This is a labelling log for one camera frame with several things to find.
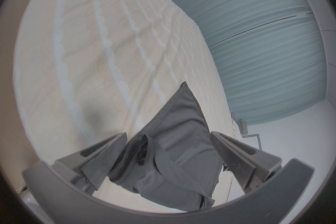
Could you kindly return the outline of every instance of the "beige bedsheet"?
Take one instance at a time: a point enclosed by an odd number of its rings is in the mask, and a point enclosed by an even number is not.
[[[19,113],[48,163],[127,132],[132,138],[186,81],[209,129],[233,135],[225,93],[204,38],[171,0],[31,0],[15,47]],[[228,197],[224,172],[216,204]],[[177,212],[106,180],[96,197]]]

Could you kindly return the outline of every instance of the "bed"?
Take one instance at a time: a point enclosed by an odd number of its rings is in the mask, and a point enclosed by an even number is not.
[[[211,131],[241,140],[208,46],[171,0],[31,0],[15,46],[14,88],[40,159],[56,159],[148,123],[186,81]],[[213,198],[227,201],[221,172]],[[94,196],[176,213],[106,179]]]

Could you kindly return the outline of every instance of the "gray frame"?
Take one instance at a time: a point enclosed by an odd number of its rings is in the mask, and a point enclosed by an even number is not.
[[[263,150],[263,149],[261,148],[261,141],[260,141],[260,136],[259,136],[259,134],[243,134],[242,137],[243,137],[243,138],[257,137],[257,139],[258,139],[259,149],[260,149],[261,151]]]

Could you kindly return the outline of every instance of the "brown floor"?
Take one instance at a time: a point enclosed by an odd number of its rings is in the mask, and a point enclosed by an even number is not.
[[[25,183],[22,171],[38,157],[23,129],[12,73],[16,35],[29,0],[5,0],[0,10],[0,164],[15,190]]]

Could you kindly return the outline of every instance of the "wooden floor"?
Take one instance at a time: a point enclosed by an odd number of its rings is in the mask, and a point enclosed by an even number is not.
[[[16,35],[29,0],[5,0],[0,10],[0,164],[15,190],[22,171],[38,161],[16,106],[12,74]]]

